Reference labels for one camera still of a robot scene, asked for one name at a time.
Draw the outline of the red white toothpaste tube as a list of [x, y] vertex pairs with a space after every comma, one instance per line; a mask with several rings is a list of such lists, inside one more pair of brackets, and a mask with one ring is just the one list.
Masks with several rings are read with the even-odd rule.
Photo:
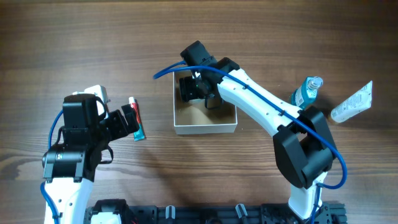
[[134, 133], [134, 140], [135, 141], [143, 140], [146, 138], [146, 136], [145, 136], [144, 130], [142, 128], [141, 118], [139, 115], [139, 107], [138, 107], [136, 99], [133, 96], [129, 97], [129, 104], [130, 104], [130, 107], [136, 112], [136, 120], [139, 125], [139, 129]]

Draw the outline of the blue mouthwash bottle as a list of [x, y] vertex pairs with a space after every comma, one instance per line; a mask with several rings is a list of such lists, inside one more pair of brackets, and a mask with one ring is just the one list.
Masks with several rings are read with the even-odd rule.
[[318, 90], [322, 85], [323, 79], [321, 77], [307, 77], [292, 93], [291, 104], [304, 110], [307, 106], [315, 102]]

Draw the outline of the white lotion tube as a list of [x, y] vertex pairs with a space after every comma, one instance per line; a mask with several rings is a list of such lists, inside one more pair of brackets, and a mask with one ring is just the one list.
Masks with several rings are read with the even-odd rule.
[[355, 94], [333, 108], [329, 117], [333, 122], [342, 123], [371, 107], [373, 82], [363, 86]]

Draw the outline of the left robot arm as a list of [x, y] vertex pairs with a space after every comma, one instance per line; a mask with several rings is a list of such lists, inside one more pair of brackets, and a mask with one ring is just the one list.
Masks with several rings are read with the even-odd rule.
[[57, 136], [63, 142], [52, 144], [42, 158], [45, 223], [83, 223], [95, 170], [105, 164], [102, 152], [111, 150], [111, 141], [139, 130], [131, 105], [99, 113], [104, 106], [100, 97], [90, 93], [65, 97], [60, 113], [64, 125]]

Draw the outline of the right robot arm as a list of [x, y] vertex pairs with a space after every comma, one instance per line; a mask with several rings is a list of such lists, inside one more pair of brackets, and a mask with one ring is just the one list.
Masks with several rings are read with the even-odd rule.
[[320, 209], [320, 186], [332, 167], [333, 138], [323, 113], [302, 110], [254, 82], [229, 58], [217, 60], [196, 41], [181, 54], [192, 76], [180, 79], [184, 102], [217, 97], [243, 110], [272, 137], [275, 161], [290, 183], [288, 206], [299, 219], [314, 221]]

